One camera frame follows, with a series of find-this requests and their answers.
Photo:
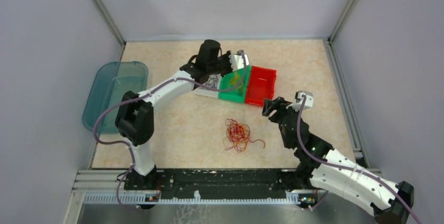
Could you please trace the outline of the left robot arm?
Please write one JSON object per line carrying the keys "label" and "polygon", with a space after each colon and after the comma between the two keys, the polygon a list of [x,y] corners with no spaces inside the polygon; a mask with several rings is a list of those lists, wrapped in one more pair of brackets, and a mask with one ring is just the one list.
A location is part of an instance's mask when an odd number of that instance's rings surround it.
{"label": "left robot arm", "polygon": [[128,91],[119,104],[115,126],[131,151],[132,169],[136,171],[136,182],[144,189],[156,185],[157,175],[153,172],[153,161],[149,140],[154,134],[154,114],[179,96],[197,89],[211,75],[224,76],[239,68],[235,65],[233,52],[222,53],[218,41],[205,40],[186,64],[169,79],[134,93]]}

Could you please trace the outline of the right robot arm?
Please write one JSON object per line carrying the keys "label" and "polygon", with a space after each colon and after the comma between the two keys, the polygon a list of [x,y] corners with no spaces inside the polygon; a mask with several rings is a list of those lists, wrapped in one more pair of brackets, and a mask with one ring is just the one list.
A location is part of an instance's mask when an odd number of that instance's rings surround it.
{"label": "right robot arm", "polygon": [[385,180],[344,156],[311,133],[302,112],[313,98],[297,92],[295,102],[282,97],[264,99],[262,115],[278,125],[285,148],[294,150],[299,165],[282,183],[307,189],[323,189],[355,204],[376,223],[406,223],[414,204],[414,187],[406,181]]}

